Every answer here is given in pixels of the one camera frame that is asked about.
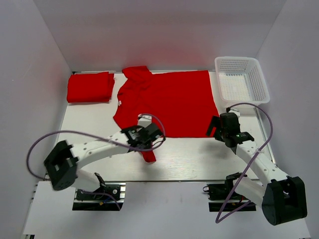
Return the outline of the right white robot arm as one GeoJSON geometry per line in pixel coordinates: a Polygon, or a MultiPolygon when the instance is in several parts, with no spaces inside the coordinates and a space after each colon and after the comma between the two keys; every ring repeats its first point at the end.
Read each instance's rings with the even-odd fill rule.
{"type": "Polygon", "coordinates": [[[305,218],[308,214],[305,184],[300,177],[291,177],[262,153],[248,132],[242,132],[235,113],[213,116],[207,136],[225,143],[257,176],[253,182],[237,172],[226,176],[222,184],[209,184],[211,200],[247,199],[262,209],[266,220],[276,226],[305,218]]]}

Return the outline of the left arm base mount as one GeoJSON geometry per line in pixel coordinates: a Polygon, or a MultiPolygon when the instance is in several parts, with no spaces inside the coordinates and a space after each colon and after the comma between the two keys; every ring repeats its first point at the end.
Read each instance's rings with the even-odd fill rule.
{"type": "Polygon", "coordinates": [[[72,210],[118,212],[123,206],[125,191],[125,183],[106,183],[103,189],[97,190],[98,195],[76,190],[72,210]]]}

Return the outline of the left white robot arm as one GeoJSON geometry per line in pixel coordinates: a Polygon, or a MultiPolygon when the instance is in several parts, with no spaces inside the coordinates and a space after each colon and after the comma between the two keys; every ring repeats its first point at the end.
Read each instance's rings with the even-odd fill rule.
{"type": "Polygon", "coordinates": [[[97,139],[82,144],[68,144],[64,140],[52,149],[44,161],[44,166],[53,190],[61,191],[74,187],[99,199],[105,194],[102,177],[82,168],[114,155],[132,151],[149,152],[153,142],[160,137],[164,137],[164,133],[155,123],[150,123],[146,127],[136,125],[125,128],[104,140],[97,139]]]}

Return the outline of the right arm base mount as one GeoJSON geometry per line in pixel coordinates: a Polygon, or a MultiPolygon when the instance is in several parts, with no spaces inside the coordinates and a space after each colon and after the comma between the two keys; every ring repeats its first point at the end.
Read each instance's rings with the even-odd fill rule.
{"type": "MultiPolygon", "coordinates": [[[[203,187],[204,194],[208,195],[208,207],[210,212],[219,212],[223,202],[227,198],[228,189],[224,183],[207,184],[203,187]]],[[[233,193],[227,202],[224,212],[231,212],[234,209],[244,205],[248,199],[237,193],[233,193]]]]}

